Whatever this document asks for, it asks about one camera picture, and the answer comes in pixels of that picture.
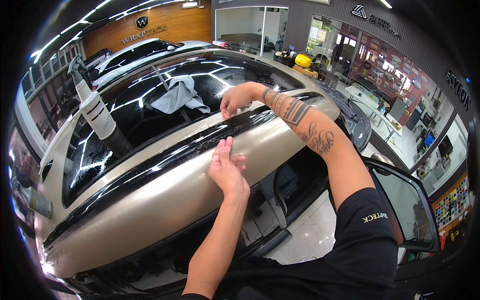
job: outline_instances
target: color swatch board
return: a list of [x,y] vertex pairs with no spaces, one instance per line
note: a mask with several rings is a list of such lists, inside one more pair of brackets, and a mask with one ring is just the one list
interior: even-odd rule
[[468,200],[468,177],[462,182],[435,207],[435,219],[437,221],[438,229],[441,229],[448,223],[458,218],[467,207],[470,206]]

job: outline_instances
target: tribal band tattoo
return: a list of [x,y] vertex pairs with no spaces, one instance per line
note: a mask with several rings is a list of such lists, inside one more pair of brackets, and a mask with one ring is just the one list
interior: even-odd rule
[[316,126],[317,124],[315,122],[310,123],[308,131],[299,132],[298,136],[310,149],[322,156],[327,154],[333,145],[333,133],[330,131],[326,132],[325,130],[317,133]]
[[310,105],[303,101],[272,89],[265,91],[263,99],[291,129],[295,129],[300,124],[307,111],[311,108]]

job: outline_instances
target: car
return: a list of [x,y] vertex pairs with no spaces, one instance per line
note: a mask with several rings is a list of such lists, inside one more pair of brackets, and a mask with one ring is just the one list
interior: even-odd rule
[[338,106],[350,127],[354,145],[359,152],[362,152],[367,147],[372,134],[372,125],[367,115],[358,105],[326,82],[315,78],[312,78],[312,81],[324,90]]
[[[194,79],[210,113],[182,107],[165,114],[151,106],[167,92],[164,83],[185,75]],[[129,154],[113,155],[76,112],[42,158],[39,191],[53,202],[51,219],[35,219],[43,271],[82,299],[179,295],[189,261],[223,200],[206,172],[216,144],[227,136],[235,139],[232,154],[247,157],[243,175],[251,186],[233,264],[287,242],[288,225],[329,191],[327,168],[260,102],[223,119],[222,95],[248,81],[306,101],[351,138],[329,94],[278,62],[213,48],[153,61],[100,93],[133,147]],[[438,229],[420,181],[378,160],[362,159],[399,245],[439,251]]]
[[212,44],[202,41],[171,43],[158,37],[148,38],[123,48],[96,66],[92,89],[100,91],[113,80],[125,74],[125,72],[138,68],[149,61],[192,49],[211,47],[213,47]]

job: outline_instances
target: lettering on shirt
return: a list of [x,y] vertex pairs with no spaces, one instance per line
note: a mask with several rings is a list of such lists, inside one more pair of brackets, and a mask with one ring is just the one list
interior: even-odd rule
[[386,213],[376,213],[373,215],[366,216],[365,218],[362,218],[364,223],[370,222],[372,220],[378,219],[378,218],[386,218],[388,219],[388,216]]

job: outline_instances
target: gray cloth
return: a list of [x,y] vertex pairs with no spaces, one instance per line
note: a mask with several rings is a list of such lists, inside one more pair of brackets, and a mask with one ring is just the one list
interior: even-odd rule
[[169,91],[155,100],[152,106],[166,114],[171,114],[184,105],[190,109],[196,108],[202,113],[210,113],[210,108],[204,105],[202,98],[193,89],[194,85],[195,81],[191,76],[174,78],[170,80]]

